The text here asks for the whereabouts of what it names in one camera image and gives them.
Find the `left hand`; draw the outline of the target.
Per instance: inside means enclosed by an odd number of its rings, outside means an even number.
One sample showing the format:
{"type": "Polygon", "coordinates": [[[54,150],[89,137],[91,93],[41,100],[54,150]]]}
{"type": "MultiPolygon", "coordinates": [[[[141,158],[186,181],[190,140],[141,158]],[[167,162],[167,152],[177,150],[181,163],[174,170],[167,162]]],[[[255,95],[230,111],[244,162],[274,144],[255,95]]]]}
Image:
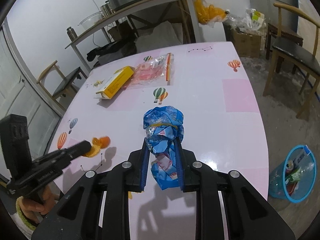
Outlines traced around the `left hand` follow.
{"type": "Polygon", "coordinates": [[[40,203],[24,197],[17,199],[17,205],[24,217],[35,224],[40,223],[36,214],[39,213],[41,216],[44,216],[50,212],[59,200],[59,195],[52,193],[50,187],[47,185],[43,190],[41,198],[40,203]]]}

